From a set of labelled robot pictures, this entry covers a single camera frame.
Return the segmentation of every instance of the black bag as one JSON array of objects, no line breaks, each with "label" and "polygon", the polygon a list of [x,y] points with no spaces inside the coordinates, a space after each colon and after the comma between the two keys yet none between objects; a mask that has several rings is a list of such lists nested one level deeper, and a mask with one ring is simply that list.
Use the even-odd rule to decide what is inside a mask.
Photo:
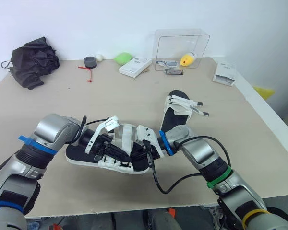
[{"label": "black bag", "polygon": [[36,86],[43,85],[44,83],[40,77],[50,74],[60,66],[55,50],[46,43],[45,37],[26,43],[23,47],[13,50],[9,62],[13,64],[13,67],[9,67],[9,69],[15,80],[22,87],[30,90]]}]

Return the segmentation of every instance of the white package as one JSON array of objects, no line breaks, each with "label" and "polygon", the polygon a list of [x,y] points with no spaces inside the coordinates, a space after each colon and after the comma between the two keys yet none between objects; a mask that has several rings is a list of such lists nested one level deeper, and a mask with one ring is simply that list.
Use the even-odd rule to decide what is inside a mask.
[{"label": "white package", "polygon": [[213,81],[233,86],[236,81],[236,66],[226,62],[218,62],[216,72],[213,76]]},{"label": "white package", "polygon": [[128,63],[119,68],[119,73],[135,78],[152,63],[151,59],[134,57]]}]

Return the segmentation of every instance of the white sandal strap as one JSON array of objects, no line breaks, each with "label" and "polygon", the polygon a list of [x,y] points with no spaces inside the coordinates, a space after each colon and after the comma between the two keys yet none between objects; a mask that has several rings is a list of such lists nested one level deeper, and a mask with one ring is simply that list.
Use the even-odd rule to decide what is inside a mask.
[{"label": "white sandal strap", "polygon": [[196,112],[199,115],[202,116],[209,116],[209,113],[207,112],[202,112],[195,108],[195,106],[202,106],[202,102],[195,102],[193,100],[188,100],[182,97],[178,97],[175,95],[168,96],[166,101],[165,101],[165,109],[167,108],[172,108],[174,110],[175,115],[187,115],[188,120],[192,114],[192,112]]},{"label": "white sandal strap", "polygon": [[195,102],[191,99],[186,99],[186,98],[183,98],[183,97],[179,97],[179,96],[176,96],[176,95],[172,95],[172,96],[168,96],[170,99],[177,99],[179,101],[183,101],[185,103],[188,103],[192,106],[203,106],[203,103],[202,102]]}]

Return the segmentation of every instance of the green tape band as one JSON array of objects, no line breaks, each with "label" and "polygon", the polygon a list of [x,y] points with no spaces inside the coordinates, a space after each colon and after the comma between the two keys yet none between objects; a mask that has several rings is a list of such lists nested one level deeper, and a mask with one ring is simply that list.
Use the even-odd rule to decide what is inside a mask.
[{"label": "green tape band", "polygon": [[223,181],[224,179],[226,179],[228,177],[228,175],[231,173],[232,169],[229,166],[226,171],[220,175],[218,178],[214,179],[211,182],[207,182],[207,186],[208,188],[213,188],[216,184],[220,183],[221,181]]}]

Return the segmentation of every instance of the white ball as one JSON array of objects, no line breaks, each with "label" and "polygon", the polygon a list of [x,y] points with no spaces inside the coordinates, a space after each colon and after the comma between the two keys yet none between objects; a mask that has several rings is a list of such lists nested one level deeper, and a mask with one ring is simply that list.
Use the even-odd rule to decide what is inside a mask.
[{"label": "white ball", "polygon": [[104,57],[101,54],[97,54],[95,58],[97,61],[102,61],[104,59]]}]

